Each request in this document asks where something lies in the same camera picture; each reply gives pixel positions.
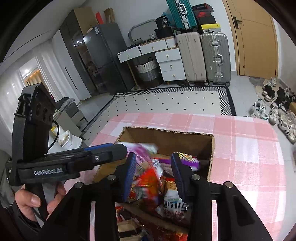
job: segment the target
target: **pink checkered tablecloth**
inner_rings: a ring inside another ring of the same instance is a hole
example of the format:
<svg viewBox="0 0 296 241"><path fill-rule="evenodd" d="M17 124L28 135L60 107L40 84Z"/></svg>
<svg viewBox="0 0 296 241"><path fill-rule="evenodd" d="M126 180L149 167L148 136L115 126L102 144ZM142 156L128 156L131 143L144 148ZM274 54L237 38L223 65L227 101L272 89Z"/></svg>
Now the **pink checkered tablecloth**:
<svg viewBox="0 0 296 241"><path fill-rule="evenodd" d="M286 204L284 161L277 134L263 120L238 116L129 113L112 118L92 145L114 143L125 126L213 134L211 182L233 182L262 220L273 240L281 230ZM95 170L82 173L89 183ZM68 189L76 182L68 183ZM213 202L213 240L218 239Z"/></svg>

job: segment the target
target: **white drawer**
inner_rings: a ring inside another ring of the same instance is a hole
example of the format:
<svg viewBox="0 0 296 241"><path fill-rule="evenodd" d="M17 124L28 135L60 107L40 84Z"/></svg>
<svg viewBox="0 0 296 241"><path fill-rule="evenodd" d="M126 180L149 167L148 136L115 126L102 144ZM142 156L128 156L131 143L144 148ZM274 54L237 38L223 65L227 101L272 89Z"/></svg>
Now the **white drawer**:
<svg viewBox="0 0 296 241"><path fill-rule="evenodd" d="M176 69L184 69L183 62L181 59L166 61L159 63L161 72L171 71Z"/></svg>
<svg viewBox="0 0 296 241"><path fill-rule="evenodd" d="M165 62L165 61L171 61L176 59L181 59L179 48L175 49L168 49L165 51L160 51L155 53L157 62Z"/></svg>
<svg viewBox="0 0 296 241"><path fill-rule="evenodd" d="M167 46L168 48L174 48L176 47L176 40L175 40L175 37L171 37L169 39L165 39L165 41L167 42Z"/></svg>
<svg viewBox="0 0 296 241"><path fill-rule="evenodd" d="M161 72L163 81L185 80L185 72L183 69L176 69L171 71Z"/></svg>
<svg viewBox="0 0 296 241"><path fill-rule="evenodd" d="M168 46L166 45L166 41L164 39L140 46L142 54L152 53L167 48Z"/></svg>
<svg viewBox="0 0 296 241"><path fill-rule="evenodd" d="M139 47L133 47L131 49L128 49L124 52L119 53L117 56L119 58L119 61L122 63L127 60L141 56L141 53L140 53Z"/></svg>

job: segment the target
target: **silver screw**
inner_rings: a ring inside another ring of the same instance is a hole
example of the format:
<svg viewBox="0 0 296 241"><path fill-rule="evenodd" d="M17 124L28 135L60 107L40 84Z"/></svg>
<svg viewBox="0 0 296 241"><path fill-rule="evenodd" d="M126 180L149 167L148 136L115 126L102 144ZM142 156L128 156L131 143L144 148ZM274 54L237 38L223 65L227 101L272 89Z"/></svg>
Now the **silver screw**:
<svg viewBox="0 0 296 241"><path fill-rule="evenodd" d="M82 186L83 186L82 182L75 183L75 188L77 189L82 188Z"/></svg>
<svg viewBox="0 0 296 241"><path fill-rule="evenodd" d="M228 188L232 188L233 183L232 182L225 182L225 186L228 187Z"/></svg>
<svg viewBox="0 0 296 241"><path fill-rule="evenodd" d="M200 179L200 175L193 174L193 175L191 176L191 178L192 178L193 180L198 181L198 180Z"/></svg>
<svg viewBox="0 0 296 241"><path fill-rule="evenodd" d="M107 177L107 179L108 179L109 181L113 181L113 180L116 179L116 176L115 176L114 174L111 174L111 175L109 175L109 176Z"/></svg>

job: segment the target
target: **desk leg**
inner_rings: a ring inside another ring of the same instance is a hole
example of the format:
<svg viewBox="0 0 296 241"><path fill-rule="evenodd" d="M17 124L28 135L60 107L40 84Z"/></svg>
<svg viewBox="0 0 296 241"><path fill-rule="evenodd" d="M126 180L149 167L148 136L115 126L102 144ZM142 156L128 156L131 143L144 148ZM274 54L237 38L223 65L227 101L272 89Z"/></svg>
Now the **desk leg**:
<svg viewBox="0 0 296 241"><path fill-rule="evenodd" d="M135 90L138 90L140 88L139 85L138 85L138 82L136 81L135 75L133 74L133 71L132 71L131 66L129 64L129 61L127 61L127 63L128 63L128 67L130 69L131 75L133 76L133 79L134 79L134 81L136 83Z"/></svg>

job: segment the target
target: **laundry basket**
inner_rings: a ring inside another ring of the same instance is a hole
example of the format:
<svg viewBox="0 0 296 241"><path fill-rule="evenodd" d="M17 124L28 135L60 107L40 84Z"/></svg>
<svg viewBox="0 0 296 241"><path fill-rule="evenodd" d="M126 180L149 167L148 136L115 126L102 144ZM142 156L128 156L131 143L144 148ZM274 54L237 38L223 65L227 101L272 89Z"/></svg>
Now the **laundry basket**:
<svg viewBox="0 0 296 241"><path fill-rule="evenodd" d="M157 87L163 82L158 78L160 73L158 70L158 63L155 60L146 64L137 65L136 68L139 72L139 77L143 80L146 88Z"/></svg>

